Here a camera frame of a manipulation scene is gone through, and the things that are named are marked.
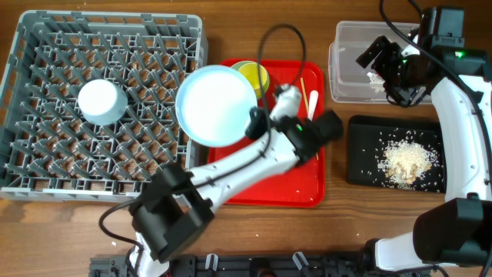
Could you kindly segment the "white napkin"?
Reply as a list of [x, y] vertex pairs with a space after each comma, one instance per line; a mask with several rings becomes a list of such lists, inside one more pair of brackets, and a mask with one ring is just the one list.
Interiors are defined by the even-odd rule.
[[385, 83], [382, 77], [380, 77], [377, 73], [368, 72], [367, 77], [369, 78], [370, 85], [383, 85]]

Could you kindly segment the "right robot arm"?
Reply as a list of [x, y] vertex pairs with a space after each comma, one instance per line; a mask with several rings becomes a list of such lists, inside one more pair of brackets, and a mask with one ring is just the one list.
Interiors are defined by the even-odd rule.
[[387, 100], [408, 108], [420, 88], [440, 121], [445, 157], [445, 201], [420, 215], [411, 232], [372, 239], [357, 270], [400, 275], [451, 265], [491, 267], [491, 64], [483, 50], [467, 49], [464, 10], [420, 11], [419, 27], [402, 35], [401, 48], [377, 37], [357, 58], [384, 80]]

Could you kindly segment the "light blue plate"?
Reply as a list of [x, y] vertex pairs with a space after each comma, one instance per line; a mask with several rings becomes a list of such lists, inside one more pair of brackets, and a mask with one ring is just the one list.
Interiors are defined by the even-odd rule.
[[178, 124], [200, 145], [221, 148], [245, 137], [249, 112], [258, 106], [254, 89], [238, 71], [207, 65], [180, 85], [175, 100]]

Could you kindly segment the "light blue bowl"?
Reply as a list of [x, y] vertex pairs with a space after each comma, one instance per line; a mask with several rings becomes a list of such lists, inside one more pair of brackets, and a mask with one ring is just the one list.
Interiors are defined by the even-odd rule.
[[128, 97], [122, 88], [105, 79], [95, 79], [82, 86], [78, 106], [84, 119], [93, 125], [116, 123], [125, 114]]

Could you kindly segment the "rice food scraps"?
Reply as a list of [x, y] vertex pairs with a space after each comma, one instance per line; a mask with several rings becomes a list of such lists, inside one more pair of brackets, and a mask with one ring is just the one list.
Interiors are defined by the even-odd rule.
[[444, 189], [444, 155], [435, 132], [383, 128], [351, 148], [356, 184], [425, 192]]

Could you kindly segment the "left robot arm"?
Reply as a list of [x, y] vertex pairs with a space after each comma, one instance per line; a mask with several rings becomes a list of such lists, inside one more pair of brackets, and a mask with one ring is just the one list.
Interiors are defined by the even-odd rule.
[[265, 129], [250, 145], [214, 163], [185, 171], [166, 165], [129, 208], [138, 246], [129, 260], [136, 276], [161, 276], [169, 261], [198, 239], [229, 199], [257, 182], [309, 162], [339, 139], [341, 119], [332, 110], [300, 119], [300, 90], [282, 85], [272, 110], [250, 110], [250, 127]]

